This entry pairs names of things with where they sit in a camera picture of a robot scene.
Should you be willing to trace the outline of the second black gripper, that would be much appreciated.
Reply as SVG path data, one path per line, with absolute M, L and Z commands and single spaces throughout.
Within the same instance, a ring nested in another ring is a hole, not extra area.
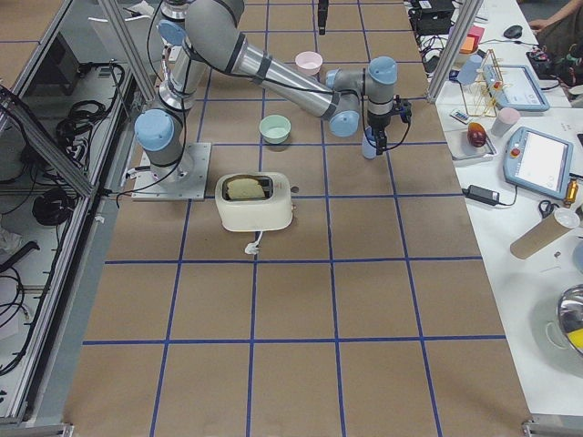
M 329 0 L 319 0 L 317 5 L 317 25 L 320 36 L 326 34 L 329 11 Z M 391 118 L 399 116 L 407 125 L 412 121 L 412 106 L 410 102 L 388 102 L 386 104 L 367 103 L 367 122 L 373 129 L 377 154 L 383 154 L 387 148 L 387 136 L 384 132 Z

